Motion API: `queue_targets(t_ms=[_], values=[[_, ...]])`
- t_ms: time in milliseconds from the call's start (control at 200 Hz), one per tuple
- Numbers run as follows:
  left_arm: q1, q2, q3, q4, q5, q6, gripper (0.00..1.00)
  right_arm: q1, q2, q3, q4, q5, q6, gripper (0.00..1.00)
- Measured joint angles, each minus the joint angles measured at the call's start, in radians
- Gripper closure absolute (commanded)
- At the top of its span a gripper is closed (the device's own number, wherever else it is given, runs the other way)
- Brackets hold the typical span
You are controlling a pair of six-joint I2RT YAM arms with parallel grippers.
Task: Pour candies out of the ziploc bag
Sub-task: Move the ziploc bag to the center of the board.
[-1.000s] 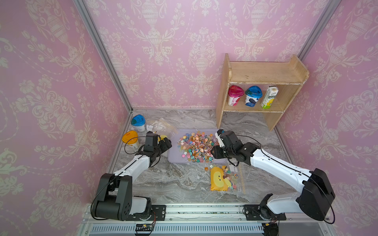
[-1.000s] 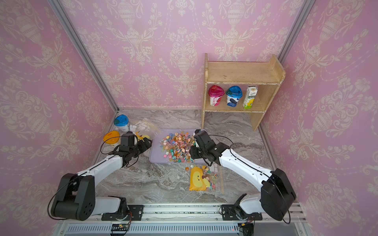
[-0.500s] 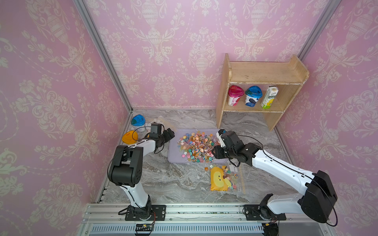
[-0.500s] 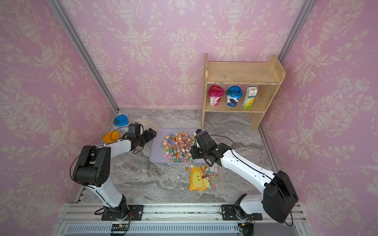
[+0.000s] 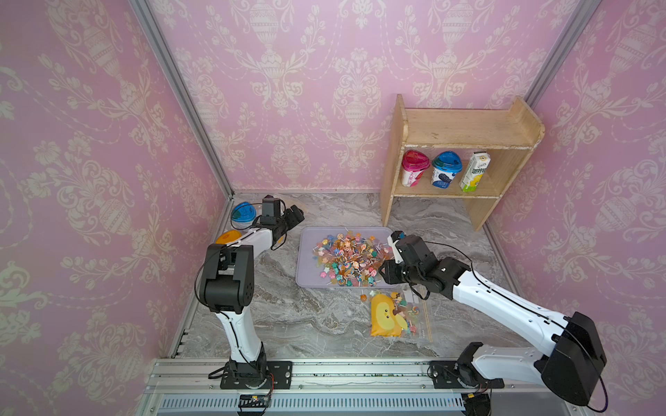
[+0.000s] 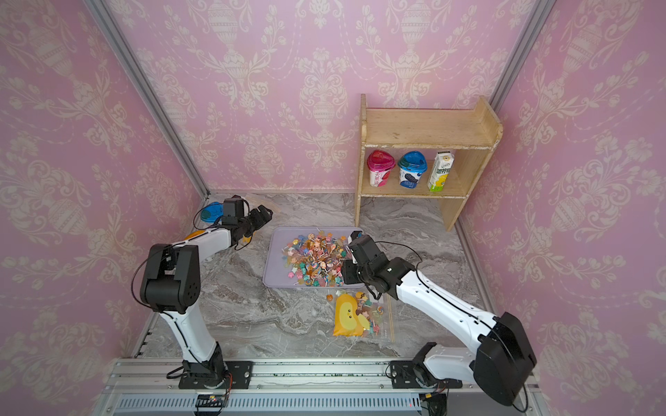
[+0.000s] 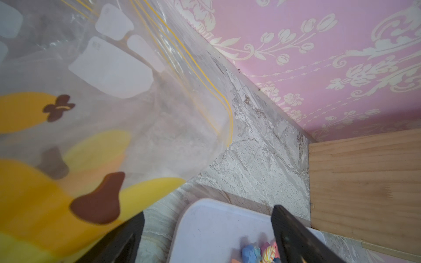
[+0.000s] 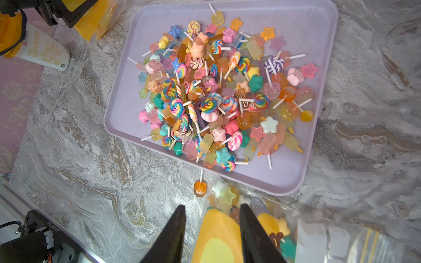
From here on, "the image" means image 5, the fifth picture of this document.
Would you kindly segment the candy ziploc bag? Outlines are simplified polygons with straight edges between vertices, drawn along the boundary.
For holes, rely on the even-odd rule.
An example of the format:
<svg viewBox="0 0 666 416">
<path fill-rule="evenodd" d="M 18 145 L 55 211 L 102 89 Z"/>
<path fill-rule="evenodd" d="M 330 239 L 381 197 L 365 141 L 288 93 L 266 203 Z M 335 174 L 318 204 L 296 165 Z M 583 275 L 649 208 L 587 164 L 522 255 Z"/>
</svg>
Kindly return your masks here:
<svg viewBox="0 0 666 416">
<path fill-rule="evenodd" d="M 372 337 L 433 341 L 427 303 L 409 289 L 372 291 L 369 312 Z"/>
</svg>

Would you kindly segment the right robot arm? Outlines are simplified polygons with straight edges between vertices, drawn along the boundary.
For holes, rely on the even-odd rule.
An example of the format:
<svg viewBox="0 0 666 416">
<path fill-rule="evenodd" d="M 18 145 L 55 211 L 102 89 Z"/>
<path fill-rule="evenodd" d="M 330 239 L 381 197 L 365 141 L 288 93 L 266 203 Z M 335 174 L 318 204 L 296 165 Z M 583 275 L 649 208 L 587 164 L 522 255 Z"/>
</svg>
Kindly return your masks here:
<svg viewBox="0 0 666 416">
<path fill-rule="evenodd" d="M 416 235 L 396 231 L 387 242 L 393 258 L 379 268 L 386 284 L 406 284 L 412 292 L 423 287 L 422 300 L 441 295 L 467 305 L 528 342 L 526 348 L 470 343 L 454 365 L 462 385 L 490 390 L 505 380 L 523 381 L 578 407 L 589 407 L 595 390 L 605 388 L 607 358 L 590 317 L 529 302 L 482 277 L 469 256 L 438 258 Z"/>
</svg>

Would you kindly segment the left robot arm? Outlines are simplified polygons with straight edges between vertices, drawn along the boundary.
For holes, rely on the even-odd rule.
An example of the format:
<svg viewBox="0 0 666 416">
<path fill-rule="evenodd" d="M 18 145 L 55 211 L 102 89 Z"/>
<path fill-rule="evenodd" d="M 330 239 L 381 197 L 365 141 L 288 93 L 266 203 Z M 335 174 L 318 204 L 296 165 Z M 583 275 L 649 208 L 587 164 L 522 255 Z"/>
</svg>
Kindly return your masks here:
<svg viewBox="0 0 666 416">
<path fill-rule="evenodd" d="M 232 210 L 229 232 L 206 249 L 194 286 L 196 300 L 220 320 L 231 353 L 227 363 L 208 374 L 222 389 L 291 387 L 292 362 L 268 360 L 251 317 L 255 260 L 284 244 L 288 232 L 304 221 L 297 206 L 267 195 L 259 204 L 241 203 Z"/>
</svg>

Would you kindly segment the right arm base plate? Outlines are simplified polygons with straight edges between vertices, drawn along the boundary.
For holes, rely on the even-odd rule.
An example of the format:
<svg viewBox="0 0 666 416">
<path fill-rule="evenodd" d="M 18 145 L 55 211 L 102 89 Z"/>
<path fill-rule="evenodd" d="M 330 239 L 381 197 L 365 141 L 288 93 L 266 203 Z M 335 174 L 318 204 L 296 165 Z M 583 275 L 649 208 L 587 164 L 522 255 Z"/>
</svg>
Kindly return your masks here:
<svg viewBox="0 0 666 416">
<path fill-rule="evenodd" d="M 466 388 L 477 391 L 489 391 L 505 387 L 503 379 L 486 379 L 470 364 L 456 361 L 431 361 L 428 363 L 428 378 L 435 389 Z"/>
</svg>

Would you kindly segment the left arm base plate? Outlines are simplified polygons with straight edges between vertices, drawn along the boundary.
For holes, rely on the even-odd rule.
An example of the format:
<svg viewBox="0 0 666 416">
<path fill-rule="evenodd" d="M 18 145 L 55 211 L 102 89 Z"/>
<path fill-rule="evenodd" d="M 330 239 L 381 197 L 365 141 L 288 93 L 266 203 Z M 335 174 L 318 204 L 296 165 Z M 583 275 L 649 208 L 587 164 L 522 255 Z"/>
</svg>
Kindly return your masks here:
<svg viewBox="0 0 666 416">
<path fill-rule="evenodd" d="M 270 361 L 259 364 L 230 361 L 220 378 L 222 390 L 291 388 L 293 362 Z"/>
</svg>

